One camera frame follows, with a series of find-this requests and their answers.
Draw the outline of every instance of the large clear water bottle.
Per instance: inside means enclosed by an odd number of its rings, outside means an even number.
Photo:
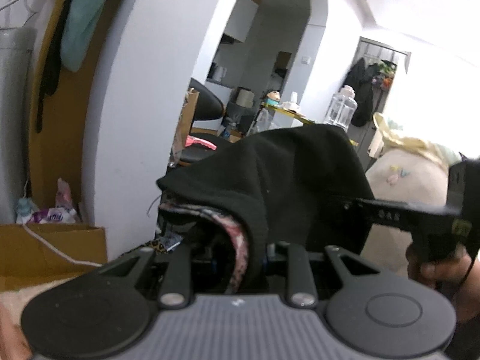
[[[339,126],[345,130],[349,129],[353,114],[357,109],[357,102],[354,100],[355,91],[352,87],[345,85],[340,92],[335,93],[325,114],[323,123]]]

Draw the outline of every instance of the ribbed gray surface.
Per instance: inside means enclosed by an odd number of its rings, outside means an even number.
[[[277,295],[198,296],[185,310],[160,315],[142,342],[117,360],[371,359],[334,339],[312,311]],[[442,355],[425,357],[445,360]]]

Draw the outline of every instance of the green towel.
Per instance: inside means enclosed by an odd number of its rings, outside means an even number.
[[[63,30],[60,57],[69,71],[76,72],[90,45],[105,0],[72,0]]]

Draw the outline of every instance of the human hand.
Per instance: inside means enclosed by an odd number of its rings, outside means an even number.
[[[32,352],[19,326],[15,326],[10,313],[0,302],[0,359],[28,360]]]
[[[406,259],[409,262],[407,268],[409,278],[434,289],[437,282],[459,284],[472,262],[462,245],[457,247],[455,257],[452,259],[420,263],[415,248],[411,244],[406,250]],[[478,259],[452,301],[457,310],[457,320],[461,323],[480,314],[480,261]]]

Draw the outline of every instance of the open cardboard box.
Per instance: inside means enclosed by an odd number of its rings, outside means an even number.
[[[83,224],[29,224],[28,227],[76,260],[107,261],[105,229],[102,227]],[[59,257],[21,225],[0,226],[0,292],[74,278],[92,269]]]

